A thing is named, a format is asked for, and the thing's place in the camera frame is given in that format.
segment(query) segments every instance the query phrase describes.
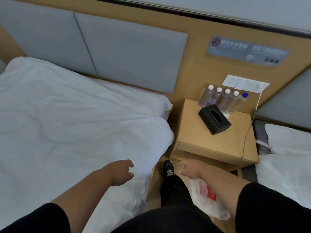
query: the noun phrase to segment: nightstand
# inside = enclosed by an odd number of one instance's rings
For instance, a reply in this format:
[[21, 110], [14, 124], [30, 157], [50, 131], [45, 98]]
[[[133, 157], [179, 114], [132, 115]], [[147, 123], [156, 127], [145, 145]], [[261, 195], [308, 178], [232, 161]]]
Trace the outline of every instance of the nightstand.
[[250, 114], [231, 114], [228, 119], [231, 126], [226, 131], [212, 135], [198, 115], [200, 109], [197, 102], [185, 99], [175, 128], [170, 158], [197, 159], [229, 172], [258, 163], [253, 127], [245, 140], [251, 125]]

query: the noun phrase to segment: plastic bag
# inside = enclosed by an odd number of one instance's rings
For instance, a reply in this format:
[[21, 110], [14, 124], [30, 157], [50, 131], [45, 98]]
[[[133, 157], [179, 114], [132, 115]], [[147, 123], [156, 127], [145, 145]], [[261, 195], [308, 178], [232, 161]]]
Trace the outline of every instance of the plastic bag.
[[228, 220], [230, 213], [224, 208], [220, 199], [211, 188], [201, 179], [189, 181], [189, 192], [193, 203], [207, 215], [214, 216], [219, 220]]

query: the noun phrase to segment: bed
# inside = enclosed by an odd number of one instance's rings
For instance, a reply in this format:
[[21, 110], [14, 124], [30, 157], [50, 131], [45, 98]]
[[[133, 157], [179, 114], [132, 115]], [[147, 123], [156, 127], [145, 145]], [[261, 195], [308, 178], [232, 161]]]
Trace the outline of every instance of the bed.
[[173, 140], [164, 95], [18, 57], [1, 74], [0, 108], [1, 229], [120, 159], [135, 177], [109, 188], [84, 232], [146, 210], [149, 175]]
[[264, 121], [253, 127], [259, 163], [243, 168], [243, 178], [311, 208], [311, 133]]

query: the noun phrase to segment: black leather tissue box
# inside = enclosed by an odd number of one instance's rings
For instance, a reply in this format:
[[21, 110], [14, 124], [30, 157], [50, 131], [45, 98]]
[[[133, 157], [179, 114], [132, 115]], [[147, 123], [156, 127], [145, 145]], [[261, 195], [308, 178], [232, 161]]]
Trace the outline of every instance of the black leather tissue box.
[[212, 135], [223, 132], [231, 126], [231, 123], [216, 105], [210, 105], [202, 108], [199, 111], [199, 116]]

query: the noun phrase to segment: wall socket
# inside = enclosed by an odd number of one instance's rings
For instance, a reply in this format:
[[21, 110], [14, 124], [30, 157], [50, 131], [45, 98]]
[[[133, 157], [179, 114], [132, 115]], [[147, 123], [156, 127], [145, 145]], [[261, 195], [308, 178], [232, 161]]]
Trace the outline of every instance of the wall socket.
[[237, 90], [261, 93], [270, 84], [233, 75], [227, 75], [222, 85], [226, 87], [233, 87]]

